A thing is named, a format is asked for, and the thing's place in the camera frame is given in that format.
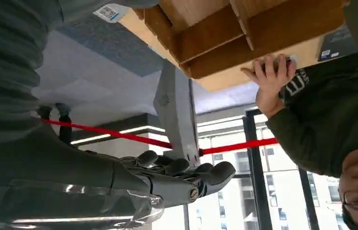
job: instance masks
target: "red rope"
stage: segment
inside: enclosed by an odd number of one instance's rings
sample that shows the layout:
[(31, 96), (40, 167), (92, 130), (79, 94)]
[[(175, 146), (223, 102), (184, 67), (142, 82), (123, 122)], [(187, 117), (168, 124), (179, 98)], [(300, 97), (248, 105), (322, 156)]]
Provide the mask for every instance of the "red rope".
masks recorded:
[[(87, 130), (87, 131), (109, 134), (116, 138), (125, 138), (128, 140), (134, 140), (134, 141), (142, 142), (145, 144), (150, 144), (150, 145), (155, 145), (155, 146), (159, 146), (159, 147), (172, 149), (172, 145), (170, 143), (160, 141), (160, 140), (151, 139), (151, 138), (144, 138), (144, 137), (140, 137), (140, 136), (136, 136), (136, 135), (132, 135), (132, 134), (128, 134), (128, 133), (120, 133), (120, 132), (109, 130), (109, 129), (103, 129), (103, 128), (97, 128), (97, 127), (91, 127), (91, 126), (82, 126), (82, 125), (77, 125), (77, 124), (68, 123), (68, 122), (60, 122), (60, 121), (52, 121), (52, 120), (44, 120), (44, 121), (46, 121), (50, 124), (53, 124), (53, 125), (57, 125), (57, 126), (79, 128), (79, 129), (83, 129), (83, 130)], [(210, 148), (210, 149), (203, 149), (202, 153), (204, 155), (207, 155), (207, 154), (214, 154), (214, 153), (219, 153), (219, 152), (227, 152), (227, 151), (233, 151), (233, 150), (255, 148), (255, 147), (265, 146), (265, 145), (273, 145), (273, 144), (277, 144), (277, 143), (278, 142), (275, 138), (263, 139), (263, 140), (251, 140), (251, 141), (247, 141), (245, 143), (227, 145), (227, 146)]]

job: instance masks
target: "man's hand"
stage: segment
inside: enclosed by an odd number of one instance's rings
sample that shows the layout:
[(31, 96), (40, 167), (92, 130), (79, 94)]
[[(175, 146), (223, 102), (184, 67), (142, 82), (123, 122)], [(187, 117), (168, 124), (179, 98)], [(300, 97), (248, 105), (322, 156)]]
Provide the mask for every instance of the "man's hand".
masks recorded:
[(256, 105), (269, 119), (285, 108), (283, 102), (278, 98), (278, 93), (283, 86), (293, 79), (296, 72), (296, 63), (291, 61), (287, 66), (285, 56), (279, 55), (277, 72), (275, 72), (274, 60), (271, 56), (265, 57), (265, 72), (262, 69), (260, 60), (255, 60), (253, 64), (255, 72), (246, 68), (242, 68), (241, 71), (258, 84)]

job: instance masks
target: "black hair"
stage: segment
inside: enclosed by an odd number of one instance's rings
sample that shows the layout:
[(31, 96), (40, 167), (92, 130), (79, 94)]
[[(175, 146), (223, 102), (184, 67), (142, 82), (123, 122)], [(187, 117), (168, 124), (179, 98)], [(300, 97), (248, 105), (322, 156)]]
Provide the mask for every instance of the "black hair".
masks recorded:
[(345, 205), (343, 205), (343, 221), (347, 227), (351, 230), (358, 230), (358, 225), (355, 224), (354, 219), (352, 219), (351, 214), (348, 212)]

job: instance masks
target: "gray metal bracket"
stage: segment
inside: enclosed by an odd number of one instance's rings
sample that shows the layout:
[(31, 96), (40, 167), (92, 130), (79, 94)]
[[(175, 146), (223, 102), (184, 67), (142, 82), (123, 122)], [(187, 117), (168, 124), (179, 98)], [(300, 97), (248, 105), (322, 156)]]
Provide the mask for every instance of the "gray metal bracket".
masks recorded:
[(190, 166), (199, 165), (193, 82), (168, 60), (163, 63), (153, 104), (173, 147), (164, 155), (184, 158)]

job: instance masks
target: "white wall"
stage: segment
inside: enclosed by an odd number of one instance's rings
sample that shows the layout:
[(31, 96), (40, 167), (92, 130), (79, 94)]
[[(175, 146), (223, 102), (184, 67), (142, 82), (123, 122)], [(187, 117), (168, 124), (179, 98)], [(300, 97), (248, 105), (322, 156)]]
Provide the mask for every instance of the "white wall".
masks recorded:
[[(147, 138), (149, 134), (143, 133), (139, 134), (139, 136)], [(100, 154), (107, 154), (113, 157), (121, 158), (126, 156), (137, 157), (141, 153), (149, 150), (149, 145), (132, 140), (118, 138), (88, 145), (81, 145), (79, 146), (79, 149), (91, 150)]]

